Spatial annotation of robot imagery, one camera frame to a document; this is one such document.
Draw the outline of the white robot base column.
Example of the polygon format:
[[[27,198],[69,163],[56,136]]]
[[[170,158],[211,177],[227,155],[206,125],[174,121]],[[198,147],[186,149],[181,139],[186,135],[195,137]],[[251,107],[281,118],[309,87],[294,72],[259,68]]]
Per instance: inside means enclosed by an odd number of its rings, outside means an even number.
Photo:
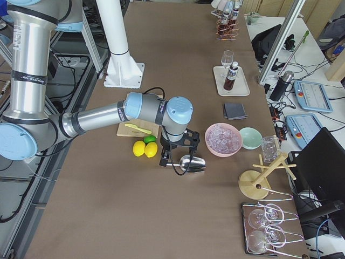
[[[140,88],[144,63],[130,55],[120,2],[99,0],[96,4],[111,54],[104,86]]]

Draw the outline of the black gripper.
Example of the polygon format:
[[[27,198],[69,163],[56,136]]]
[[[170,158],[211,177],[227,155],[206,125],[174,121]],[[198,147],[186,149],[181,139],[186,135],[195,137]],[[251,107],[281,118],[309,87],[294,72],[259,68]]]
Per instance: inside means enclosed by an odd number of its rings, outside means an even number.
[[[167,140],[165,138],[165,131],[162,131],[161,133],[160,144],[162,145],[162,151],[159,165],[166,166],[169,161],[170,150],[177,148],[178,144]]]

